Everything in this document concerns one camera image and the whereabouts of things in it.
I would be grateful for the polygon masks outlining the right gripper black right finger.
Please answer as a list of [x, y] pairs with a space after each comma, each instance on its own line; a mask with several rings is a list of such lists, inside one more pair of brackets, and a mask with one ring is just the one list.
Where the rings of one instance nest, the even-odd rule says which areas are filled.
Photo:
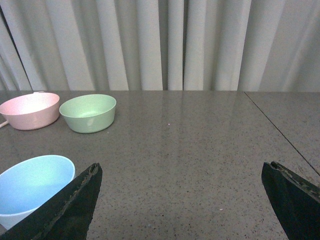
[[261, 180], [290, 240], [320, 238], [320, 188], [278, 162], [265, 162]]

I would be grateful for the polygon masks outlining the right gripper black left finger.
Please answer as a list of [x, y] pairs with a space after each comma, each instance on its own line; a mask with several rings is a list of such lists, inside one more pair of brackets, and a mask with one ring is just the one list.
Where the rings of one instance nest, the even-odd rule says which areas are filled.
[[85, 240], [102, 183], [99, 163], [90, 165], [33, 213], [3, 233], [2, 240]]

